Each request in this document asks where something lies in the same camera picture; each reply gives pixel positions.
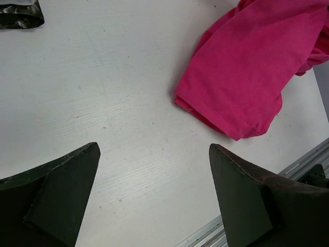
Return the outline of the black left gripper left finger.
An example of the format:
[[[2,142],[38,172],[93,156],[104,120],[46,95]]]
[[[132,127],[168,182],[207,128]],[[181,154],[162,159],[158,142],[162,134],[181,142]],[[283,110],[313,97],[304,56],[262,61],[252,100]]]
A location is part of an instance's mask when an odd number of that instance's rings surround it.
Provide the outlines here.
[[[92,142],[1,179],[1,246],[75,246],[99,159]]]

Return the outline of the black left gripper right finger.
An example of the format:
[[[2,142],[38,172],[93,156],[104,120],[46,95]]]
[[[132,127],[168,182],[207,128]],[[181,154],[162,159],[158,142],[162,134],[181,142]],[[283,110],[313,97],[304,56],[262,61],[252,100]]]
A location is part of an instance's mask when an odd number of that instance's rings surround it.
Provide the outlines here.
[[[229,246],[328,246],[328,179],[291,180],[212,144],[211,172]]]

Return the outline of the pink trousers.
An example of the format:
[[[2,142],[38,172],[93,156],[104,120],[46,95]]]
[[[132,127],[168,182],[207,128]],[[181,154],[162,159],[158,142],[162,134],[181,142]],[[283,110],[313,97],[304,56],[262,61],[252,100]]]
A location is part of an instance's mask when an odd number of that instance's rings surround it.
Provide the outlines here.
[[[240,1],[204,32],[174,102],[233,140],[263,135],[281,92],[328,60],[328,1]]]

